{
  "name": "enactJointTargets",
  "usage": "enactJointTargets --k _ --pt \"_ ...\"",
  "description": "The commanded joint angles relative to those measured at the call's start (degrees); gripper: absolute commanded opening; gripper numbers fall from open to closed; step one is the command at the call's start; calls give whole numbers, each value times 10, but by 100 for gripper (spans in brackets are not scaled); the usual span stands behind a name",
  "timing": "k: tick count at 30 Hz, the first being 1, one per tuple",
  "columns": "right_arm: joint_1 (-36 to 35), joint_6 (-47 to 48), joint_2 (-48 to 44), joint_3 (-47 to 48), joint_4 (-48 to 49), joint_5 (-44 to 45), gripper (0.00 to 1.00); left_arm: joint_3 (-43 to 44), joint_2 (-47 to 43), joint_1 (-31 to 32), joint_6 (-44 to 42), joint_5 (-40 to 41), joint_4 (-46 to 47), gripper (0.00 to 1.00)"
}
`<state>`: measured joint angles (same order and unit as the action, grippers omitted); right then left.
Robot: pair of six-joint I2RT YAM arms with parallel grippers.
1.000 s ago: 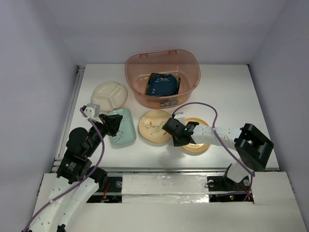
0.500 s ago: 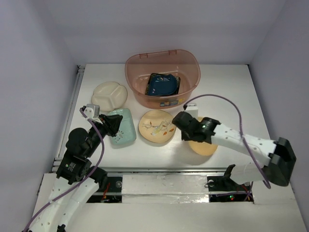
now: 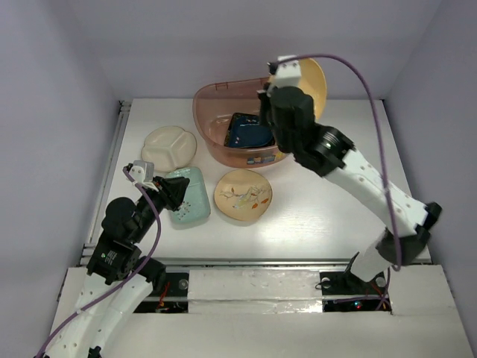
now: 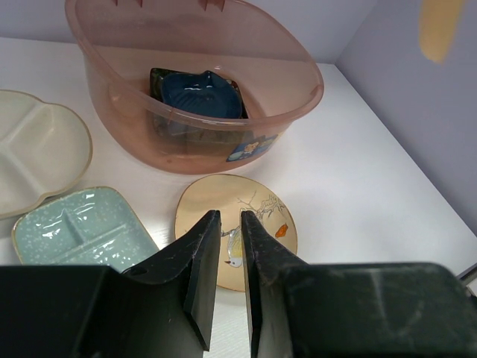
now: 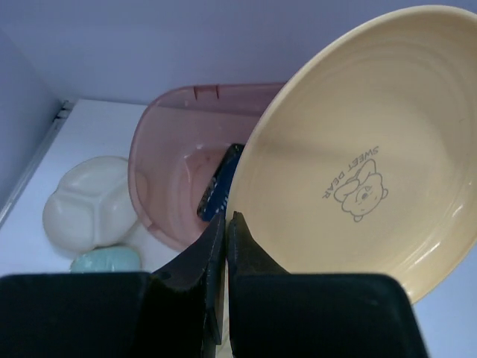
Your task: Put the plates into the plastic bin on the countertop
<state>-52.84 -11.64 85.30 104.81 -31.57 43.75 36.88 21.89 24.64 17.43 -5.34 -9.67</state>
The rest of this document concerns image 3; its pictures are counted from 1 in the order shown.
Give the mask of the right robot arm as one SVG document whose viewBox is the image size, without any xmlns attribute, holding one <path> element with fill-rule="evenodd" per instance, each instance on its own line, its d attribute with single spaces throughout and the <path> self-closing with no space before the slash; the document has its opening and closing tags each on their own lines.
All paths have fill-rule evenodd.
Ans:
<svg viewBox="0 0 477 358">
<path fill-rule="evenodd" d="M 315 121 L 313 99 L 297 87 L 258 91 L 259 120 L 271 129 L 281 152 L 341 187 L 384 224 L 383 234 L 330 279 L 335 295 L 353 295 L 392 265 L 408 266 L 426 249 L 442 208 L 413 199 L 378 172 L 338 129 Z"/>
</svg>

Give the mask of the beige bird-painted plate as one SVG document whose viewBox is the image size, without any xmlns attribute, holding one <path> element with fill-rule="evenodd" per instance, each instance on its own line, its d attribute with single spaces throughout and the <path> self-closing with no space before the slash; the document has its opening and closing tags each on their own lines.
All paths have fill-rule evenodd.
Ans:
<svg viewBox="0 0 477 358">
<path fill-rule="evenodd" d="M 216 207 L 240 222 L 255 222 L 269 208 L 273 190 L 269 181 L 257 172 L 236 169 L 226 173 L 214 191 Z"/>
</svg>

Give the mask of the orange round bear plate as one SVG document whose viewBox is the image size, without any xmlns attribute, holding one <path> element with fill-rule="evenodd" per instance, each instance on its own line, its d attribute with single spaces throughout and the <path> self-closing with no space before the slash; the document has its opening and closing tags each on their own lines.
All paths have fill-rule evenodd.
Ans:
<svg viewBox="0 0 477 358">
<path fill-rule="evenodd" d="M 326 106 L 327 83 L 319 63 L 311 58 L 299 60 L 301 79 L 299 88 L 310 95 L 314 102 L 315 121 L 317 122 Z"/>
</svg>

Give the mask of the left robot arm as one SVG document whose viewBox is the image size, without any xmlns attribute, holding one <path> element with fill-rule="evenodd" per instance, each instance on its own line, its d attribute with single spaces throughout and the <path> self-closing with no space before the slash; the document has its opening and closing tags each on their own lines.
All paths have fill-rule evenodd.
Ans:
<svg viewBox="0 0 477 358">
<path fill-rule="evenodd" d="M 51 333 L 38 357 L 108 357 L 127 320 L 165 285 L 165 265 L 142 255 L 138 243 L 162 210 L 178 210 L 189 179 L 155 177 L 134 183 L 138 201 L 120 197 L 106 208 L 103 231 L 86 266 L 71 315 Z"/>
</svg>

